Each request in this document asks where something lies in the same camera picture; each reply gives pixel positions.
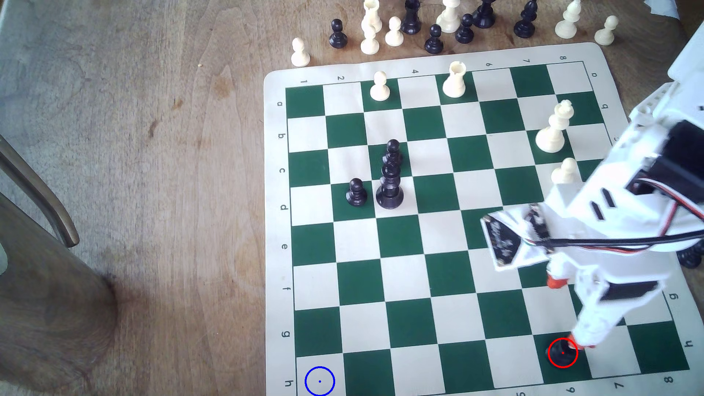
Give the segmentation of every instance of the red circle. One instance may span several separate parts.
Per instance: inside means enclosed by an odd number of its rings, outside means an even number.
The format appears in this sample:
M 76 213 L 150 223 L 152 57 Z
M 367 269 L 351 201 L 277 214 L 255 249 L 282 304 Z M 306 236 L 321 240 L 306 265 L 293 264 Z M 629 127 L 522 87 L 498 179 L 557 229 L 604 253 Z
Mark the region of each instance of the red circle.
M 571 343 L 572 345 L 574 345 L 574 350 L 577 351 L 577 353 L 576 353 L 575 356 L 574 356 L 574 360 L 572 361 L 572 363 L 568 364 L 567 366 L 558 366 L 558 365 L 555 364 L 555 362 L 553 361 L 553 358 L 550 357 L 550 348 L 552 348 L 552 347 L 553 347 L 553 344 L 556 343 L 556 342 L 559 341 L 559 340 L 567 340 L 567 342 L 569 342 L 569 343 Z M 569 338 L 565 338 L 565 337 L 558 338 L 557 340 L 552 341 L 552 342 L 550 343 L 550 346 L 548 347 L 548 360 L 550 361 L 550 363 L 553 364 L 553 366 L 557 367 L 558 369 L 566 369 L 567 367 L 570 367 L 571 365 L 573 365 L 573 364 L 577 361 L 577 357 L 578 357 L 578 356 L 579 356 L 579 349 L 577 349 L 577 344 L 576 344 L 574 341 L 572 341 L 571 339 L 569 339 Z

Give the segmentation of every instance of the black pawn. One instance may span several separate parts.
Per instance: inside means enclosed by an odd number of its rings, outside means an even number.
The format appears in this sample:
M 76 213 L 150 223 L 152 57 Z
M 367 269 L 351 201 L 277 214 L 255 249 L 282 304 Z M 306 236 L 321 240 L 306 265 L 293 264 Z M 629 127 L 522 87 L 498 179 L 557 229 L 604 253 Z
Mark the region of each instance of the black pawn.
M 465 14 L 462 16 L 462 25 L 455 33 L 455 39 L 462 44 L 469 44 L 474 39 L 474 32 L 472 31 L 472 14 Z
M 521 11 L 521 20 L 513 26 L 513 32 L 522 39 L 527 39 L 535 33 L 535 25 L 533 21 L 538 16 L 538 3 L 536 0 L 530 0 L 526 3 L 525 8 Z
M 367 190 L 364 189 L 362 180 L 350 180 L 350 189 L 346 194 L 347 202 L 352 206 L 362 206 L 367 201 Z
M 419 8 L 420 0 L 406 0 L 406 16 L 401 21 L 401 32 L 414 35 L 420 31 Z
M 442 52 L 444 44 L 440 41 L 440 35 L 442 34 L 442 28 L 440 25 L 433 25 L 430 27 L 430 38 L 425 40 L 425 51 L 428 54 L 440 54 Z
M 347 45 L 347 35 L 342 32 L 342 21 L 333 19 L 330 26 L 332 26 L 330 45 L 332 45 L 332 48 L 344 48 Z
M 491 7 L 491 3 L 494 1 L 495 0 L 482 0 L 481 6 L 472 14 L 474 26 L 479 29 L 487 29 L 494 26 L 496 14 L 494 14 L 494 9 Z

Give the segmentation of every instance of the blue circle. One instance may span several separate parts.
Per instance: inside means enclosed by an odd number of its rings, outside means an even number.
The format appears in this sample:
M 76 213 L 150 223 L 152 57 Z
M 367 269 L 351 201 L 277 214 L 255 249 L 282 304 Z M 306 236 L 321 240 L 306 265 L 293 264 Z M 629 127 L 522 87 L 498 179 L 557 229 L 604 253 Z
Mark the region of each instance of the blue circle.
M 310 389 L 308 388 L 308 374 L 310 374 L 310 372 L 313 371 L 313 370 L 315 370 L 315 369 L 323 369 L 323 370 L 326 370 L 326 371 L 327 371 L 328 373 L 330 373 L 330 375 L 332 376 L 332 388 L 330 388 L 330 390 L 328 390 L 326 393 L 322 393 L 322 394 L 313 393 L 313 392 L 311 392 Z M 332 373 L 332 371 L 330 371 L 330 369 L 327 368 L 327 367 L 316 366 L 316 367 L 313 367 L 312 369 L 308 370 L 308 372 L 306 373 L 306 378 L 303 379 L 303 384 L 306 386 L 306 390 L 308 391 L 308 393 L 310 393 L 310 394 L 313 395 L 313 396 L 328 396 L 328 395 L 332 392 L 332 390 L 335 389 L 335 375 L 334 375 L 334 374 Z

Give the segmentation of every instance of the chessboard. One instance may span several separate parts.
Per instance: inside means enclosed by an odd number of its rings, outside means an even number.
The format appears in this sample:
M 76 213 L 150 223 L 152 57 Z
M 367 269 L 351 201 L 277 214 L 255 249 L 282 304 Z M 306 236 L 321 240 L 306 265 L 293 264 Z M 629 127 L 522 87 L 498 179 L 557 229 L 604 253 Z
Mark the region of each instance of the chessboard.
M 467 66 L 456 99 L 452 61 Z M 545 350 L 575 325 L 573 285 L 547 288 L 545 264 L 495 271 L 479 225 L 542 202 L 566 157 L 586 180 L 626 128 L 596 44 L 281 70 L 264 93 L 267 395 L 704 393 L 704 326 L 674 255 L 662 297 L 559 369 Z M 574 116 L 549 154 L 534 138 L 563 99 Z M 390 139 L 393 210 L 375 201 Z

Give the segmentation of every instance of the wooden table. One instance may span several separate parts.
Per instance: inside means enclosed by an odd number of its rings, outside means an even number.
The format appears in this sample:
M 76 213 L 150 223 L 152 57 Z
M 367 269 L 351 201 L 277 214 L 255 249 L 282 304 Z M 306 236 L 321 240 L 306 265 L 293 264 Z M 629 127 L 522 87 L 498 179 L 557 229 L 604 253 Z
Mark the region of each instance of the wooden table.
M 147 6 L 140 4 L 158 4 Z M 463 0 L 468 12 L 478 0 Z M 604 53 L 626 111 L 660 84 L 685 42 L 641 0 L 585 1 L 577 36 L 554 25 L 567 0 L 540 3 L 531 39 L 513 34 L 523 0 L 445 54 L 590 41 L 618 15 Z M 311 65 L 427 56 L 426 34 L 359 51 L 361 1 L 6 0 L 0 133 L 73 216 L 74 253 L 114 282 L 115 347 L 66 395 L 264 395 L 263 78 L 290 68 L 302 37 Z M 424 0 L 426 25 L 442 10 Z M 382 0 L 386 22 L 401 0 Z M 341 18 L 349 45 L 333 50 Z M 1 191 L 48 227 L 31 201 Z M 702 308 L 701 268 L 685 271 Z M 7 384 L 3 394 L 31 395 Z

